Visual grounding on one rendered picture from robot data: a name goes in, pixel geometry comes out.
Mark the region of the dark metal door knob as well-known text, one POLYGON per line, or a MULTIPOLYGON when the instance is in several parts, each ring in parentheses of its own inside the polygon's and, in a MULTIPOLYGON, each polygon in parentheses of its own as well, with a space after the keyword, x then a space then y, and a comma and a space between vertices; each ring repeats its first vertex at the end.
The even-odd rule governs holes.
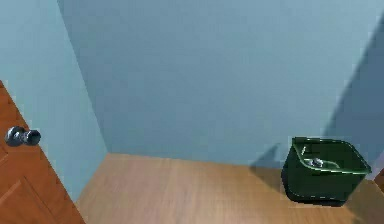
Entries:
POLYGON ((11 127, 5 135, 5 142, 10 147, 21 145, 36 146, 39 144, 41 134, 37 130, 26 130, 21 126, 11 127))

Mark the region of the dark green square bin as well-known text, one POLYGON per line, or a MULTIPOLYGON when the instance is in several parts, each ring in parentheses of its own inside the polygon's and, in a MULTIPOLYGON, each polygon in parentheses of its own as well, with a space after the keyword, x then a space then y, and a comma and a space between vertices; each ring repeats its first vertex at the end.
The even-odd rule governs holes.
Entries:
POLYGON ((370 165, 349 142, 293 137, 281 179, 292 201, 341 206, 370 173, 370 165), (312 166, 314 158, 321 159, 323 166, 312 166))

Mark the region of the brown wooden room door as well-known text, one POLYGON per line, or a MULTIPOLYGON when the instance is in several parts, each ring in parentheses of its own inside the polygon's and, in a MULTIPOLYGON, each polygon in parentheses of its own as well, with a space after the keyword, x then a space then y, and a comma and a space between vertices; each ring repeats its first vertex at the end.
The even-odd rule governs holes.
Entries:
POLYGON ((0 81, 0 224, 86 224, 39 144, 6 144, 13 126, 32 130, 0 81))

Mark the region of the brown wooden furniture corner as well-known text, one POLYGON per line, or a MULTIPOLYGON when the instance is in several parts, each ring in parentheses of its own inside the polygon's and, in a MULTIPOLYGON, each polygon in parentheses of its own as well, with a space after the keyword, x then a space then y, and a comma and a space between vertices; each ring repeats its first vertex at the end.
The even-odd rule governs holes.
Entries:
POLYGON ((380 190, 384 193, 384 168, 375 177, 374 182, 380 188, 380 190))

